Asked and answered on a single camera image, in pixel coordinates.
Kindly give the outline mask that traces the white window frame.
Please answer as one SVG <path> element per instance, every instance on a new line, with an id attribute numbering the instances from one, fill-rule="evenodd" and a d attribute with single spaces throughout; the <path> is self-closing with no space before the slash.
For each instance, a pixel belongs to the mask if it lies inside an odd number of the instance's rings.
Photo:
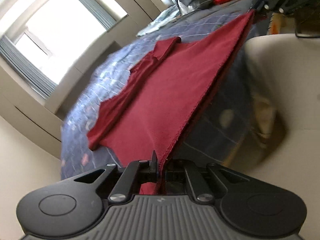
<path id="1" fill-rule="evenodd" d="M 18 44 L 19 40 L 23 37 L 26 36 L 37 46 L 40 50 L 42 50 L 46 55 L 51 55 L 52 52 L 46 47 L 46 45 L 38 38 L 36 35 L 34 35 L 28 27 L 24 27 L 22 32 L 20 34 L 17 34 L 16 37 L 13 39 L 14 45 Z"/>

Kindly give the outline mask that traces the dark red knit garment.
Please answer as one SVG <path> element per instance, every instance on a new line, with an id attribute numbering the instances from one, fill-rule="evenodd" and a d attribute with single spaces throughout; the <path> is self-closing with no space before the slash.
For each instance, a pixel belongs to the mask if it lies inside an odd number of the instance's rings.
<path id="1" fill-rule="evenodd" d="M 254 22 L 238 16 L 205 38 L 158 41 L 131 70 L 120 93 L 100 104 L 87 133 L 90 150 L 111 148 L 122 164 L 156 152 L 163 169 L 176 145 L 213 99 Z"/>

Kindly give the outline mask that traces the light blue folded cloth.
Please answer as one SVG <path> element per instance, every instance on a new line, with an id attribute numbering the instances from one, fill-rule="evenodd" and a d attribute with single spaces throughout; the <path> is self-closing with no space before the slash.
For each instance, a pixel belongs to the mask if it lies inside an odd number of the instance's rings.
<path id="1" fill-rule="evenodd" d="M 158 31 L 162 27 L 166 26 L 168 23 L 171 23 L 178 16 L 180 16 L 180 10 L 178 6 L 176 4 L 172 5 L 164 11 L 162 11 L 154 21 L 149 23 L 144 29 L 140 30 L 136 36 L 141 37 L 146 34 Z"/>

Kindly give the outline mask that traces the clear plastic bag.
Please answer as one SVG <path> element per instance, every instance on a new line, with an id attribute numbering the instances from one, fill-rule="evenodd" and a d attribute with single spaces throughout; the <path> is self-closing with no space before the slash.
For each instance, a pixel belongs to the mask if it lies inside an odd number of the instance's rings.
<path id="1" fill-rule="evenodd" d="M 180 14 L 186 15 L 197 10 L 200 6 L 200 2 L 198 0 L 195 0 L 191 2 L 189 5 L 184 5 L 180 0 L 177 0 L 177 5 L 179 7 Z"/>

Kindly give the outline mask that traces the blue-grey left curtain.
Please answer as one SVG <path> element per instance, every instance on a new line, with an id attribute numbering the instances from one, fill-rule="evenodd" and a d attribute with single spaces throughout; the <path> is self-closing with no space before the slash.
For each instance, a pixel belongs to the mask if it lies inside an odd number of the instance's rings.
<path id="1" fill-rule="evenodd" d="M 1 57 L 43 98 L 52 95 L 57 84 L 37 69 L 5 35 L 1 37 Z"/>

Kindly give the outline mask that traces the blue-grey right curtain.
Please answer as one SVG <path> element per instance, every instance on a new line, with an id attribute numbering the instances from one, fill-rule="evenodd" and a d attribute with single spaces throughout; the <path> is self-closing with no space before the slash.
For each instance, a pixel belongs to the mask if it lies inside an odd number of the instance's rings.
<path id="1" fill-rule="evenodd" d="M 116 25 L 117 21 L 96 1 L 96 0 L 78 0 L 95 19 L 109 31 Z"/>

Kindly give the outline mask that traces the beige window bench cabinet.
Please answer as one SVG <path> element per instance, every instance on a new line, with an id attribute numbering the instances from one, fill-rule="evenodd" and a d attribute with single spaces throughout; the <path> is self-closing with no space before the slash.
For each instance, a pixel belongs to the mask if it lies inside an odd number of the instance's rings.
<path id="1" fill-rule="evenodd" d="M 57 111 L 93 63 L 115 45 L 130 43 L 139 31 L 127 16 L 97 38 L 73 63 L 49 98 L 44 99 L 1 59 L 1 116 L 34 144 L 58 158 L 61 152 L 61 119 Z"/>

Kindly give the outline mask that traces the blue-grey curtain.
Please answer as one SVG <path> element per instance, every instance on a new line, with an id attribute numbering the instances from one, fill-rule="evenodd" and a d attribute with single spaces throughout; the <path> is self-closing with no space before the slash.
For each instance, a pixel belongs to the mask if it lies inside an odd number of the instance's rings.
<path id="1" fill-rule="evenodd" d="M 109 31 L 116 25 L 117 21 L 96 1 L 96 0 L 78 0 L 95 19 Z"/>
<path id="2" fill-rule="evenodd" d="M 43 98 L 52 95 L 57 84 L 37 69 L 5 35 L 1 37 L 1 57 Z"/>

